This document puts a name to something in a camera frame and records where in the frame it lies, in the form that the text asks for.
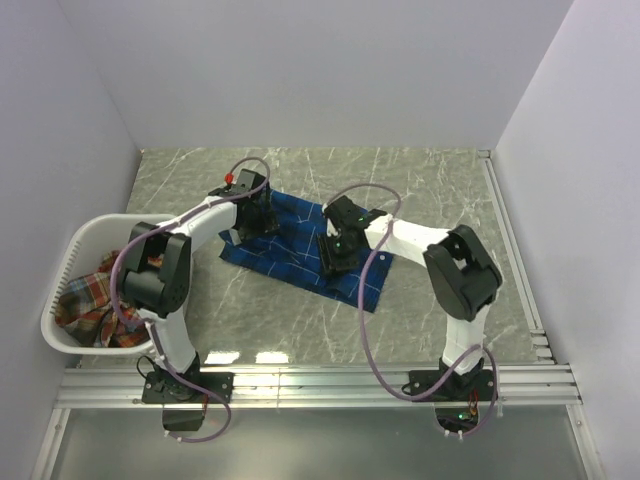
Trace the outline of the blue plaid long sleeve shirt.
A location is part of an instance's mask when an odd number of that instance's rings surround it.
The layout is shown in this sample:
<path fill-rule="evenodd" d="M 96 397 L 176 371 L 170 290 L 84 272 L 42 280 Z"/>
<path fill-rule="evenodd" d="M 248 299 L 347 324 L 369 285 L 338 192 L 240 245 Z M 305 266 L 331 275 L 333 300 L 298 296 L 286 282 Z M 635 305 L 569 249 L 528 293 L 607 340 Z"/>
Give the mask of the blue plaid long sleeve shirt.
<path fill-rule="evenodd" d="M 279 230 L 235 245 L 228 231 L 220 234 L 220 258 L 267 277 L 347 305 L 358 305 L 362 267 L 370 253 L 360 250 L 354 270 L 326 276 L 322 271 L 317 237 L 326 232 L 322 207 L 317 203 L 273 190 L 271 204 Z"/>

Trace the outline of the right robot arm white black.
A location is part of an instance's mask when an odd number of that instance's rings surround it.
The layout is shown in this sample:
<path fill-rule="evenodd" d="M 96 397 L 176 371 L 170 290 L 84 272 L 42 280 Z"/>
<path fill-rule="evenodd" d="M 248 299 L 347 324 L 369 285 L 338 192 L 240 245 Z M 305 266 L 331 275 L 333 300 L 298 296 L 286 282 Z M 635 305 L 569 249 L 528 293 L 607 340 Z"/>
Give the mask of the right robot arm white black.
<path fill-rule="evenodd" d="M 502 275 L 473 229 L 431 228 L 399 220 L 382 210 L 363 211 L 347 196 L 322 207 L 327 232 L 318 237 L 321 265 L 328 274 L 361 269 L 357 287 L 361 342 L 379 384 L 393 397 L 426 401 L 439 392 L 460 400 L 472 392 L 482 372 L 484 327 L 503 284 Z M 441 376 L 424 392 L 393 389 L 375 364 L 364 317 L 366 278 L 382 253 L 400 256 L 426 269 L 436 301 L 446 314 L 446 340 L 439 360 Z"/>

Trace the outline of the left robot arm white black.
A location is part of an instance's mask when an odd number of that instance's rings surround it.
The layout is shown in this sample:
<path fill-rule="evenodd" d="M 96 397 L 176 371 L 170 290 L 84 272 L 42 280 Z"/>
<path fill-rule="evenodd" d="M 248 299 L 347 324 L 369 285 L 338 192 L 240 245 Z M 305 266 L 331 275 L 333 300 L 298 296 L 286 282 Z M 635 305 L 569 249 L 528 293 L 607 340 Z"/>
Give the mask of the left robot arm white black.
<path fill-rule="evenodd" d="M 223 186 L 188 211 L 158 224 L 136 224 L 113 265 L 114 300 L 136 310 L 155 350 L 147 384 L 175 402 L 205 392 L 185 321 L 193 254 L 222 232 L 241 243 L 277 230 L 269 176 L 248 169 L 230 172 Z"/>

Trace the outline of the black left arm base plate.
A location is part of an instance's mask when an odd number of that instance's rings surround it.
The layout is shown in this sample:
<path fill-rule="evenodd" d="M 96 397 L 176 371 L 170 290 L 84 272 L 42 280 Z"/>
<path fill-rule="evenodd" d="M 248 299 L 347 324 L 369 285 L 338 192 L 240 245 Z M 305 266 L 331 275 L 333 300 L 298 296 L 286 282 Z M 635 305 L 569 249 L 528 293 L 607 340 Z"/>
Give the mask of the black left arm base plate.
<path fill-rule="evenodd" d="M 197 384 L 229 402 L 233 390 L 233 374 L 201 373 Z M 141 402 L 150 405 L 196 404 L 207 400 L 207 395 L 179 382 L 168 372 L 150 372 L 146 376 Z"/>

